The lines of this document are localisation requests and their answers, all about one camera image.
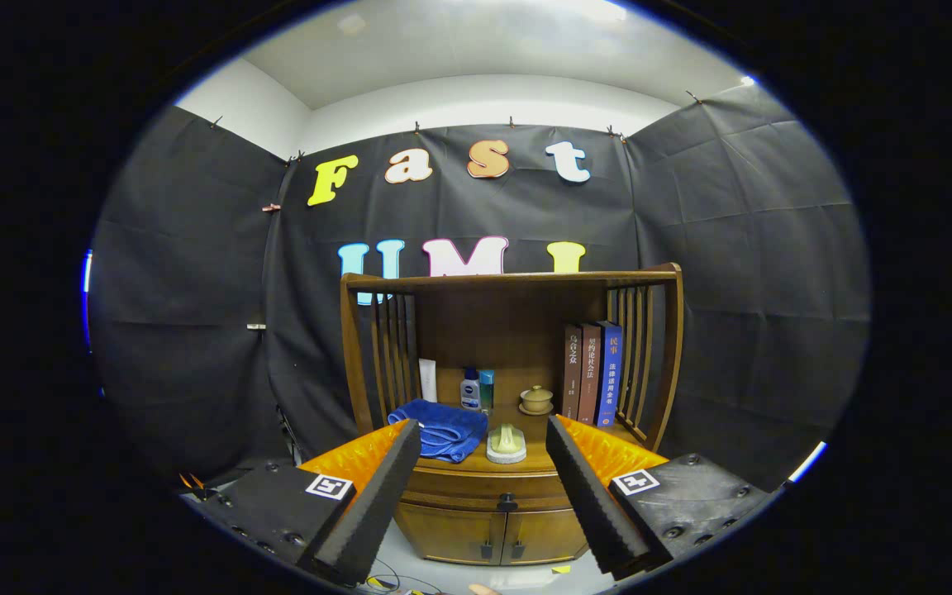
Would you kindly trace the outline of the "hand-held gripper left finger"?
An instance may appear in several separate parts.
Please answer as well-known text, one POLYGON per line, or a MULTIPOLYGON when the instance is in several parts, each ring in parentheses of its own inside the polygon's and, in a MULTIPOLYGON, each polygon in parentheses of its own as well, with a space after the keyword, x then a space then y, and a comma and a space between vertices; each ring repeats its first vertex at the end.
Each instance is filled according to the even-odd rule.
POLYGON ((363 583, 421 451, 416 421, 383 426, 302 466, 270 460, 224 488, 189 479, 198 516, 280 566, 363 583))

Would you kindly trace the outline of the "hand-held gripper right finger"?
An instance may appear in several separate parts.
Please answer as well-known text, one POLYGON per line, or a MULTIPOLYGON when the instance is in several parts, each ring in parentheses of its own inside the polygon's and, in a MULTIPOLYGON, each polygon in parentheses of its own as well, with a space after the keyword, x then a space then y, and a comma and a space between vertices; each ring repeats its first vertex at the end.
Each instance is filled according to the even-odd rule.
POLYGON ((666 459, 559 415, 545 448, 598 568, 614 579, 710 549, 778 496, 704 455, 666 459))

